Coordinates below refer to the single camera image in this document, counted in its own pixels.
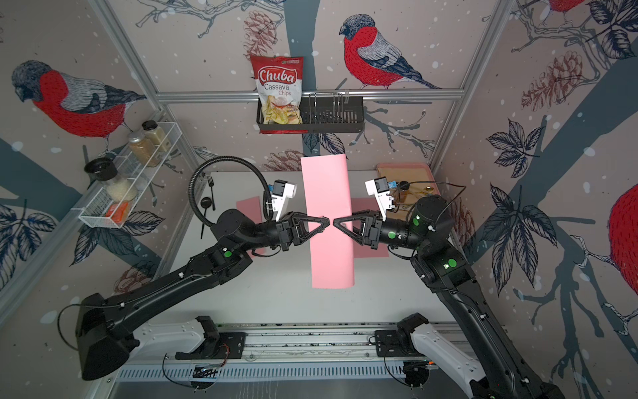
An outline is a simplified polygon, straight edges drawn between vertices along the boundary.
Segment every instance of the wallpaper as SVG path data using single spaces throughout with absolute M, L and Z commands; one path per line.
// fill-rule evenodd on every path
M 638 4 L 521 0 L 509 19 L 436 177 L 468 186 L 465 252 L 541 378 L 635 397 Z
M 87 191 L 84 165 L 113 157 L 152 108 L 84 1 L 0 6 L 0 294 Z M 173 151 L 122 229 L 78 228 L 0 329 L 4 398 L 78 398 L 77 353 L 58 337 L 64 306 L 127 292 L 155 275 L 187 206 Z M 73 336 L 77 309 L 61 318 Z
M 252 91 L 252 54 L 304 57 L 304 89 L 459 87 L 494 4 L 127 0 L 112 6 L 158 91 Z M 362 56 L 360 47 L 367 48 Z M 253 159 L 262 170 L 271 170 L 262 166 L 271 154 L 344 153 L 351 170 L 428 162 L 451 107 L 451 101 L 367 102 L 360 135 L 264 137 L 254 129 L 254 103 L 170 106 L 193 126 L 187 130 L 195 147 Z

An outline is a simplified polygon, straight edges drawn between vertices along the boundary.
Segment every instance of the spice jar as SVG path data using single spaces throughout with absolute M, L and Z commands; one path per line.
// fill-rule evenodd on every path
M 131 201 L 137 195 L 137 188 L 132 186 L 130 180 L 117 173 L 115 164 L 108 158 L 97 158 L 87 163 L 84 172 L 99 181 L 108 196 L 117 203 Z
M 160 163 L 160 160 L 153 156 L 155 146 L 146 138 L 143 130 L 129 133 L 128 142 L 130 143 L 131 152 L 142 165 L 153 168 Z
M 156 146 L 159 146 L 160 151 L 163 153 L 169 152 L 172 143 L 166 138 L 164 129 L 158 126 L 156 121 L 146 121 L 142 123 L 142 128 L 146 138 Z

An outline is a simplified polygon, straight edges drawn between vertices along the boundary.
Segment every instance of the bird illustration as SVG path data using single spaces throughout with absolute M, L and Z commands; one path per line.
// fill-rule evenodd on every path
M 110 135 L 124 122 L 124 114 L 146 96 L 116 89 L 99 80 L 76 78 L 40 61 L 26 61 L 11 75 L 20 101 L 33 104 L 67 132 L 81 137 Z
M 609 214 L 609 244 L 611 254 L 601 256 L 591 253 L 585 246 L 585 240 L 580 236 L 572 236 L 580 241 L 585 252 L 585 260 L 578 266 L 583 268 L 589 257 L 602 260 L 614 266 L 625 279 L 629 287 L 638 294 L 638 184 L 620 196 Z M 616 330 L 620 335 L 628 335 L 627 324 L 638 315 L 638 309 L 627 316 L 621 315 L 614 305 L 604 303 L 623 323 L 622 330 Z
M 523 8 L 527 8 L 535 3 L 538 3 L 539 1 L 542 1 L 543 3 L 547 3 L 549 5 L 549 13 L 547 13 L 547 16 L 545 16 L 545 18 L 541 22 L 541 25 L 543 26 L 545 25 L 545 21 L 549 18 L 552 11 L 558 11 L 563 13 L 564 22 L 561 24 L 561 26 L 563 26 L 563 25 L 571 24 L 573 22 L 573 21 L 567 20 L 567 11 L 576 7 L 578 4 L 583 3 L 585 0 L 532 0 L 526 5 L 524 5 Z
M 343 40 L 346 68 L 363 86 L 383 86 L 396 82 L 418 82 L 430 89 L 439 89 L 412 68 L 401 51 L 383 38 L 375 20 L 366 14 L 356 14 L 343 22 L 339 34 Z

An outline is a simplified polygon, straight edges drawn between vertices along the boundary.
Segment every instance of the pink paper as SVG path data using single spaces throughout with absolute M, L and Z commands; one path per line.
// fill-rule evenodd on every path
M 246 215 L 253 222 L 255 223 L 262 222 L 262 202 L 259 199 L 259 197 L 253 197 L 253 198 L 245 199 L 242 201 L 237 201 L 237 204 L 235 205 L 235 207 L 237 208 L 238 211 Z M 266 252 L 266 249 L 259 248 L 258 250 L 255 250 L 255 252 L 259 253 L 260 255 L 263 255 Z
M 350 184 L 346 156 L 306 156 L 301 158 L 306 211 L 324 216 L 330 225 L 310 239 L 313 288 L 350 288 L 355 285 L 354 242 L 335 226 L 335 218 L 350 216 Z M 316 223 L 309 223 L 313 229 Z
M 376 203 L 374 197 L 352 198 L 352 213 L 365 211 L 367 209 L 372 209 L 373 211 L 379 210 L 379 204 Z M 355 258 L 387 258 L 390 256 L 386 244 L 379 244 L 379 248 L 374 250 L 367 245 L 355 243 L 354 249 Z

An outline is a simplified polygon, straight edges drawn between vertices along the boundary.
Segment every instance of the fork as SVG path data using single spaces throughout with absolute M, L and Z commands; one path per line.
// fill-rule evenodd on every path
M 208 187 L 211 188 L 211 200 L 212 200 L 212 210 L 215 210 L 215 197 L 212 196 L 212 187 L 215 185 L 215 182 L 212 180 L 212 173 L 208 175 Z

